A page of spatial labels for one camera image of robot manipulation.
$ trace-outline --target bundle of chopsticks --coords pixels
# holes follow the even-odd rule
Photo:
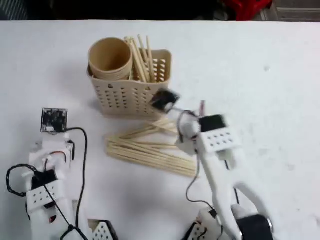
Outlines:
[[[133,54],[133,64],[138,73],[140,81],[143,83],[155,83],[156,78],[154,62],[152,58],[152,52],[150,49],[149,37],[146,36],[147,49],[145,49],[141,36],[138,35],[141,51],[139,50],[138,44],[133,37],[126,36],[124,40],[131,48]]]
[[[116,159],[193,177],[196,168],[192,160],[160,151],[176,149],[175,145],[137,140],[137,138],[161,132],[176,135],[176,126],[167,119],[160,119],[156,122],[148,122],[144,127],[107,137],[106,153]]]

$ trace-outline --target wooden chopstick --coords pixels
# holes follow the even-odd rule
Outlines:
[[[146,36],[146,47],[148,49],[148,64],[149,64],[149,71],[150,71],[150,81],[152,83],[156,82],[155,79],[155,70],[154,70],[154,61],[152,58],[152,53],[151,53],[151,49],[150,49],[150,43],[149,43],[149,37]]]

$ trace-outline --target robotic arm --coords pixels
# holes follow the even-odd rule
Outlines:
[[[80,208],[84,185],[78,204],[69,198],[66,177],[75,159],[75,143],[68,131],[82,130],[85,136],[83,180],[88,139],[79,127],[67,128],[67,110],[42,109],[42,139],[32,146],[28,164],[11,167],[6,175],[10,193],[26,197],[26,211],[30,219],[33,240],[118,240],[110,221],[98,222],[94,231]],[[10,187],[10,173],[16,168],[27,168],[22,174],[26,192],[16,192]]]
[[[165,113],[171,110],[181,112],[176,145],[191,156],[197,155],[212,191],[216,213],[209,213],[206,209],[200,211],[198,218],[202,228],[206,225],[206,234],[211,236],[209,239],[219,238],[221,228],[229,239],[273,240],[274,213],[268,195],[250,170],[241,143],[226,118],[222,115],[196,116],[191,111],[181,111],[174,108],[178,99],[177,94],[162,89],[153,97],[151,105]],[[187,115],[185,121],[181,121],[183,114]],[[255,204],[258,214],[248,216],[240,205],[232,205],[234,189],[239,189]],[[201,231],[195,234],[194,239],[200,234]]]

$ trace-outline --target beige plastic basket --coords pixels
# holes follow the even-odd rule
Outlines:
[[[87,69],[103,115],[134,119],[158,119],[162,115],[152,109],[149,101],[160,88],[167,88],[171,75],[171,53],[152,50],[154,77],[157,83],[143,83],[133,67],[131,80],[100,80]]]

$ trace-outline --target white tabletop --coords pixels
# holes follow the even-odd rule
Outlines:
[[[281,240],[320,236],[320,24],[278,22],[0,22],[1,239],[30,239],[25,199],[7,192],[9,167],[27,163],[41,109],[67,108],[68,126],[88,134],[83,208],[111,220],[121,240],[179,240],[203,205],[189,203],[190,179],[106,156],[103,135],[136,125],[104,118],[86,76],[87,52],[104,37],[150,37],[172,53],[170,87],[179,105],[229,115],[252,168],[278,210]],[[72,133],[68,177],[79,197],[84,140]],[[12,187],[23,190],[19,171]],[[203,171],[193,198],[211,201]]]

